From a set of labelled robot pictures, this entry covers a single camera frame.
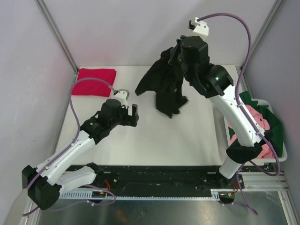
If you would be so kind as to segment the black t shirt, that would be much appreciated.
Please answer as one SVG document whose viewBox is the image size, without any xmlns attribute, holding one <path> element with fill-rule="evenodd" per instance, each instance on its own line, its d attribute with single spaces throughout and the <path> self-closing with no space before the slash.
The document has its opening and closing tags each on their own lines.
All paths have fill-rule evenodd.
<svg viewBox="0 0 300 225">
<path fill-rule="evenodd" d="M 155 107 L 169 118 L 180 114 L 180 108 L 188 102 L 182 95 L 183 74 L 169 64 L 170 47 L 161 52 L 160 58 L 153 63 L 150 69 L 138 83 L 135 94 L 137 96 L 147 92 L 155 92 Z"/>
</svg>

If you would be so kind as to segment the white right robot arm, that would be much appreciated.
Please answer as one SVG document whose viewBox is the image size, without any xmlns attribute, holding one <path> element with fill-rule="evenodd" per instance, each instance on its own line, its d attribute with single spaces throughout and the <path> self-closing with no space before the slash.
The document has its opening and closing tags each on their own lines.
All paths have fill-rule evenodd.
<svg viewBox="0 0 300 225">
<path fill-rule="evenodd" d="M 268 131 L 256 124 L 242 103 L 227 70 L 210 63 L 208 44 L 199 36 L 181 36 L 171 50 L 169 64 L 178 69 L 200 95 L 209 99 L 232 126 L 237 138 L 227 148 L 227 157 L 214 175 L 213 183 L 227 188 L 242 164 L 256 158 Z"/>
</svg>

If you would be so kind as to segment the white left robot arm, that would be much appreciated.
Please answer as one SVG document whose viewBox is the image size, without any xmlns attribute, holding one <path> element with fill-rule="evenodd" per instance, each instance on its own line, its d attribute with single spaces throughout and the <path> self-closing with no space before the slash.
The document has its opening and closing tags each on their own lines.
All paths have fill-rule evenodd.
<svg viewBox="0 0 300 225">
<path fill-rule="evenodd" d="M 99 111 L 87 119 L 78 129 L 72 141 L 62 150 L 36 167 L 30 165 L 22 170 L 22 187 L 28 197 L 41 210 L 52 207 L 59 197 L 73 189 L 85 185 L 97 188 L 103 184 L 103 170 L 95 163 L 88 163 L 77 172 L 66 170 L 83 153 L 94 148 L 106 138 L 116 126 L 136 127 L 138 106 L 129 107 L 118 99 L 106 100 Z"/>
</svg>

